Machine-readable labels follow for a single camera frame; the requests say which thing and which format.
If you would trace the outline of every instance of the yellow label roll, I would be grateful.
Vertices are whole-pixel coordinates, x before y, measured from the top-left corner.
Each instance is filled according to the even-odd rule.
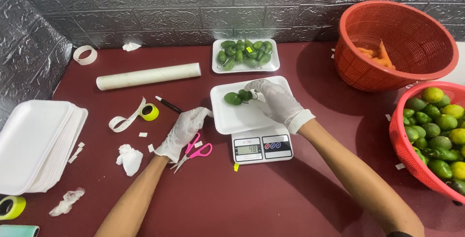
[[[153,121],[158,117],[159,111],[152,103],[147,103],[139,110],[139,115],[146,121]]]
[[[0,220],[12,220],[18,217],[26,207],[26,199],[8,196],[0,202]]]

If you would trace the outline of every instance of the digital kitchen scale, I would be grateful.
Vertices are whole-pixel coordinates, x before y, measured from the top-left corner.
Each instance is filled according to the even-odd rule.
[[[282,124],[231,134],[231,139],[238,164],[287,161],[294,156],[289,132]]]
[[[267,77],[292,94],[282,76]],[[224,95],[238,92],[250,81],[218,85],[210,91],[216,130],[230,134],[233,158],[238,164],[269,163],[292,159],[294,152],[287,128],[263,115],[260,109],[247,103],[230,105]],[[264,101],[262,94],[258,99]]]

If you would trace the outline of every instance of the lemon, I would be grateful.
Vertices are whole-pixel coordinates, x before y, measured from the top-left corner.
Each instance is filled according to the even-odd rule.
[[[450,165],[452,170],[452,177],[457,180],[465,180],[465,163],[464,162],[455,162]]]
[[[449,139],[455,144],[465,144],[465,129],[454,129],[449,133]]]
[[[444,107],[441,110],[441,113],[443,115],[452,115],[452,116],[455,117],[455,119],[460,119],[460,118],[462,118],[464,116],[465,109],[463,109],[463,107],[461,107],[460,105],[450,104],[450,105],[447,105],[446,107]]]
[[[438,103],[442,100],[444,92],[435,87],[428,87],[421,92],[421,98],[427,103]]]

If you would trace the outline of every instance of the red plastic basket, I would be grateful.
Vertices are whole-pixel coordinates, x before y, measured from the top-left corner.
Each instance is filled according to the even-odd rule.
[[[405,101],[410,97],[420,97],[421,91],[427,87],[437,87],[442,89],[444,93],[450,97],[450,103],[458,104],[465,108],[465,86],[445,81],[429,81],[416,85],[400,97],[397,108],[392,114],[391,123],[389,125],[389,136],[391,137],[392,145],[394,146],[400,161],[416,179],[420,180],[429,188],[465,204],[465,196],[462,196],[452,190],[449,186],[445,185],[445,183],[436,177],[436,175],[434,175],[433,172],[431,172],[420,160],[415,150],[413,150],[413,147],[407,138],[407,134],[405,133],[402,117]]]
[[[348,8],[339,24],[334,53],[341,78],[362,91],[396,90],[439,79],[458,62],[450,33],[420,10],[391,1],[366,1]],[[396,70],[383,67],[357,47],[377,50],[383,40]]]

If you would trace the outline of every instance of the white latex glove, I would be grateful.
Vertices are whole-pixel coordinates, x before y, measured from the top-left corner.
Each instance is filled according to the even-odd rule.
[[[245,91],[251,89],[262,93],[266,102],[252,99],[249,100],[249,103],[258,107],[268,118],[282,123],[291,134],[297,133],[304,123],[315,118],[315,115],[311,114],[310,110],[304,109],[279,84],[272,83],[267,79],[257,79],[249,82],[244,87]]]
[[[188,112],[183,112],[165,141],[155,150],[155,154],[167,156],[172,163],[179,161],[179,155],[199,129],[202,128],[205,116],[213,117],[213,112],[204,107],[198,107]]]

